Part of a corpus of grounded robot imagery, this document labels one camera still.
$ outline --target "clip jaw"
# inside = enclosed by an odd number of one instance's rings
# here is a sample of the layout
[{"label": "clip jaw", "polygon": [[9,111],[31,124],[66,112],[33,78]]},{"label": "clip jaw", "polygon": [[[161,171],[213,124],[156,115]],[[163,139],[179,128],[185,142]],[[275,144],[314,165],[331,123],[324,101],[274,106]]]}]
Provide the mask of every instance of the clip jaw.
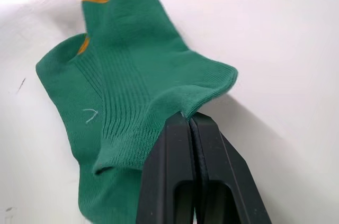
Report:
[{"label": "clip jaw", "polygon": [[142,172],[136,224],[270,224],[248,166],[212,118],[168,118]]}]

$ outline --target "black clip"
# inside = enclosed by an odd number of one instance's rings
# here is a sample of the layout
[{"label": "black clip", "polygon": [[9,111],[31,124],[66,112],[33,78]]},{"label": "black clip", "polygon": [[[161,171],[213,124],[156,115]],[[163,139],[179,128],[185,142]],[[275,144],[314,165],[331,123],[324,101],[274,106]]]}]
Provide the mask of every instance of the black clip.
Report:
[{"label": "black clip", "polygon": [[212,118],[167,119],[142,172],[136,224],[270,224],[241,155]]}]

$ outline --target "green sock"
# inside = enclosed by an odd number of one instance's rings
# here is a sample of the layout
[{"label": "green sock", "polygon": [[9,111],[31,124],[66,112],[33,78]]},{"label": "green sock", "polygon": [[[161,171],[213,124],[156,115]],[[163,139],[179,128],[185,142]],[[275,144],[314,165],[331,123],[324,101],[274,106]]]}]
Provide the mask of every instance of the green sock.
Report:
[{"label": "green sock", "polygon": [[190,50],[159,0],[83,0],[83,10],[104,107],[94,172],[141,169],[165,120],[189,118],[229,90],[237,71]]},{"label": "green sock", "polygon": [[115,168],[100,176],[92,173],[100,151],[103,108],[95,57],[86,51],[77,56],[84,41],[81,34],[56,46],[37,64],[37,74],[60,113],[79,163],[81,213],[93,223],[135,223],[141,172]]}]

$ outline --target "white background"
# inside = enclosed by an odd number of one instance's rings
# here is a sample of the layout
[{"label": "white background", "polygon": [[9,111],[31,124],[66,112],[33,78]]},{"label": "white background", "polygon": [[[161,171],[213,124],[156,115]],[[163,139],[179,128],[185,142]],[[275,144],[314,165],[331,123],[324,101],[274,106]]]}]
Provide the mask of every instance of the white background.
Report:
[{"label": "white background", "polygon": [[[192,49],[239,70],[201,112],[246,159],[272,222],[339,223],[339,0],[161,1]],[[85,223],[78,165],[35,73],[81,32],[80,0],[0,0],[0,224]]]}]

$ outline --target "sock cuff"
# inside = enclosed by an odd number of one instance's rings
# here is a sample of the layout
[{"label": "sock cuff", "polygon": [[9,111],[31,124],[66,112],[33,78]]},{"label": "sock cuff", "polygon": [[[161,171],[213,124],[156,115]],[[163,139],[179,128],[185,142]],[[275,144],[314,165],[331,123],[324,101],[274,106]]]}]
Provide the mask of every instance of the sock cuff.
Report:
[{"label": "sock cuff", "polygon": [[101,73],[96,56],[93,54],[90,39],[86,38],[79,49],[77,56],[72,60],[75,66],[82,72],[86,80],[94,88],[95,92],[102,97]]},{"label": "sock cuff", "polygon": [[93,173],[100,174],[112,167],[141,170],[168,117],[181,111],[189,119],[205,103],[234,85],[237,70],[232,66],[220,65],[223,71],[219,76],[215,71],[206,73],[209,82],[218,84],[218,87],[213,84],[210,88],[184,85],[171,89],[151,100],[146,115],[126,130],[129,133],[120,134],[117,138],[114,131],[108,132],[102,138]]}]

